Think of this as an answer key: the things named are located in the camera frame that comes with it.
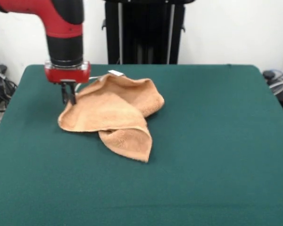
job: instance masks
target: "white label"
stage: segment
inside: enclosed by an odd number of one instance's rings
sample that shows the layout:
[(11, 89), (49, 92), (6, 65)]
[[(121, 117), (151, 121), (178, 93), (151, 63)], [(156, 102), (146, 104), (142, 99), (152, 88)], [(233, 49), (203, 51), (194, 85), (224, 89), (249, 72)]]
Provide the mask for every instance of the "white label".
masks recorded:
[(116, 76), (122, 76), (122, 75), (124, 75), (124, 73), (121, 73), (121, 72), (118, 72), (118, 71), (115, 71), (115, 70), (110, 70), (110, 71), (108, 71), (109, 73), (111, 73), (111, 74), (114, 74), (114, 75), (116, 75)]

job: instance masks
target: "white wall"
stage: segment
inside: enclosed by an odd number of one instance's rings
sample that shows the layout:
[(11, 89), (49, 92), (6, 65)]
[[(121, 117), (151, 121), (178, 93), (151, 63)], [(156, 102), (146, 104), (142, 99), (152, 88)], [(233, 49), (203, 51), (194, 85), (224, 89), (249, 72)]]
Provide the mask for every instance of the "white wall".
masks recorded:
[[(85, 59), (107, 63), (100, 29), (104, 1), (84, 0)], [(180, 64), (252, 64), (283, 70), (283, 0), (196, 0), (186, 6)], [(44, 29), (34, 15), (0, 13), (0, 63), (19, 82), (30, 64), (47, 60)]]

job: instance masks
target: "green felt tablecloth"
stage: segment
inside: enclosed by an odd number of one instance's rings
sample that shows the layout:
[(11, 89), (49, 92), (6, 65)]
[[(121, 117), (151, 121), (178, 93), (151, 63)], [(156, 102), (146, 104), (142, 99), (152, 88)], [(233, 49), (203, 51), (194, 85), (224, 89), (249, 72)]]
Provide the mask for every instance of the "green felt tablecloth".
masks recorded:
[(59, 86), (29, 66), (0, 125), (0, 226), (283, 226), (283, 110), (243, 65), (93, 65), (151, 78), (148, 164), (62, 131)]

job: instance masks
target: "crumpled towel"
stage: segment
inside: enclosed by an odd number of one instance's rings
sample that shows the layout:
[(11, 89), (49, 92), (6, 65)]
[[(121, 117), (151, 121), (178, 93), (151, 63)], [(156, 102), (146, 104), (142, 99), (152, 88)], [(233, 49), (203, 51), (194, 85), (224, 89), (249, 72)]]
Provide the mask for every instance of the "crumpled towel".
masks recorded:
[(77, 104), (66, 105), (59, 126), (70, 132), (98, 132), (113, 152), (148, 162), (152, 137), (145, 117), (165, 101), (150, 79), (132, 80), (106, 74), (78, 94)]

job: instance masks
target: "black metal stand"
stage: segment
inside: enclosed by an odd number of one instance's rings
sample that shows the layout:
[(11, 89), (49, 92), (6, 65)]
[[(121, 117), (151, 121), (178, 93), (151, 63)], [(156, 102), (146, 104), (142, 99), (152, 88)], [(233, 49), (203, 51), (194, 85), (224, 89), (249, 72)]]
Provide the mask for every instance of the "black metal stand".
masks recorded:
[(193, 1), (107, 0), (108, 63), (177, 64), (184, 4)]

